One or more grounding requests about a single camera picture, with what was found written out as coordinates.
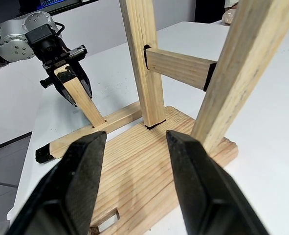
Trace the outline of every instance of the pine wood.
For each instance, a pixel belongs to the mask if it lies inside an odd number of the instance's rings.
[[[64,87],[93,126],[99,126],[105,123],[104,118],[86,93],[78,78],[74,78],[64,83]]]
[[[147,49],[146,58],[149,70],[201,90],[204,89],[210,65],[216,63],[157,48]]]
[[[190,133],[194,119],[166,107],[166,121],[152,130],[142,123],[107,142],[91,227],[117,208],[120,219],[102,234],[140,235],[178,206],[166,130]],[[223,139],[211,156],[225,166],[238,154]]]
[[[165,120],[161,75],[145,65],[144,46],[157,47],[152,0],[120,0],[144,124]]]
[[[207,151],[221,141],[289,29],[289,1],[242,0],[237,11],[191,133]]]
[[[105,116],[105,120],[107,122],[102,125],[94,128],[91,125],[85,126],[51,142],[50,154],[54,158],[61,158],[66,153],[69,145],[82,136],[86,136],[101,130],[104,130],[107,133],[113,132],[122,126],[139,119],[141,116],[140,103],[132,103],[123,109],[118,110],[117,112]]]

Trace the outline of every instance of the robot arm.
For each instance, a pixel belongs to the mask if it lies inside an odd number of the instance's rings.
[[[44,11],[33,12],[23,19],[4,22],[0,27],[0,68],[36,56],[42,61],[49,75],[47,79],[40,81],[41,85],[44,88],[54,85],[65,99],[76,105],[63,86],[63,81],[54,74],[54,70],[69,64],[89,97],[92,98],[89,79],[79,64],[87,50],[84,45],[74,50],[68,49],[61,36],[64,28]]]

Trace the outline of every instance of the rectangular hole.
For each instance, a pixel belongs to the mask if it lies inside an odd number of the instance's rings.
[[[90,228],[91,235],[101,234],[104,230],[108,229],[114,223],[119,220],[119,213],[117,208],[108,213],[102,220],[100,220],[99,225]]]

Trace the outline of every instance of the white wall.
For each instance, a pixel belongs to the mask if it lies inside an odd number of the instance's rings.
[[[157,29],[193,21],[195,2],[154,0]],[[119,0],[100,0],[53,18],[66,27],[66,45],[72,49],[84,44],[88,56],[126,42]],[[46,77],[37,58],[0,70],[0,143],[32,131],[43,90],[39,80]]]

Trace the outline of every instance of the table surface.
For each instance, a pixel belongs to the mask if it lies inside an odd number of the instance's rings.
[[[182,22],[158,32],[159,47],[217,61],[229,27]],[[138,100],[127,44],[88,56],[81,62],[89,76],[93,100],[108,115]],[[165,105],[196,118],[204,92],[163,77]],[[117,136],[137,120],[108,135]],[[81,110],[54,89],[44,90],[13,209],[13,219],[38,181],[58,162],[35,161],[35,150],[88,125]],[[289,33],[226,133],[239,146],[238,157],[225,169],[271,234],[289,234]],[[176,208],[146,234],[186,234]]]

